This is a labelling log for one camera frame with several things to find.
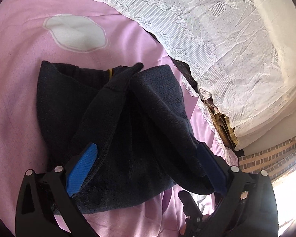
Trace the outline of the white lace cover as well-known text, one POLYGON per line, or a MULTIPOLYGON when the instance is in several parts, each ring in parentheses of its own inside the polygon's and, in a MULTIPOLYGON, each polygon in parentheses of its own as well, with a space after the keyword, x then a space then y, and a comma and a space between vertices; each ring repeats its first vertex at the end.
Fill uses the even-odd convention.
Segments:
POLYGON ((243 149, 296 110, 292 0, 94 0, 152 33, 186 63, 243 149))

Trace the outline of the checked curtain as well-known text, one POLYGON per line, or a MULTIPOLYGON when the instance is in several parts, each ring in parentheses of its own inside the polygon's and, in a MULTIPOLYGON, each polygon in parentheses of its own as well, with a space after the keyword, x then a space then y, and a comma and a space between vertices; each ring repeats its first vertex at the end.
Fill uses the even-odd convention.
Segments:
POLYGON ((259 173, 265 170, 271 182, 296 171, 296 135, 266 150, 239 158, 243 172, 259 173))

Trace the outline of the navy knit school cardigan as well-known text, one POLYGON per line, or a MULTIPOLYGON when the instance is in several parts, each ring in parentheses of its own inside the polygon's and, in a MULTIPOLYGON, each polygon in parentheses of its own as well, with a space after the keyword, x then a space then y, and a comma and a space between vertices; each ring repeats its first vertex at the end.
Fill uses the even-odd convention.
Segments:
POLYGON ((174 185, 201 195, 214 191, 168 65, 103 71, 43 61, 37 118, 48 169, 90 143, 97 146, 91 171, 73 195, 82 213, 136 206, 174 185))

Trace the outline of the pink satin bedspread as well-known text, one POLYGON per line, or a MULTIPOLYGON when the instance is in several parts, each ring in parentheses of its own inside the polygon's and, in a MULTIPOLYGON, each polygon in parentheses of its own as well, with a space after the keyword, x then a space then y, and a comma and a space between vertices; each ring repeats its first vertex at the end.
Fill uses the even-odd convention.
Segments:
POLYGON ((229 165, 199 99, 163 46, 138 23, 92 0, 0 5, 0 218, 15 231, 26 171, 66 167, 71 198, 100 236, 178 236, 179 193, 210 198, 196 148, 229 165))

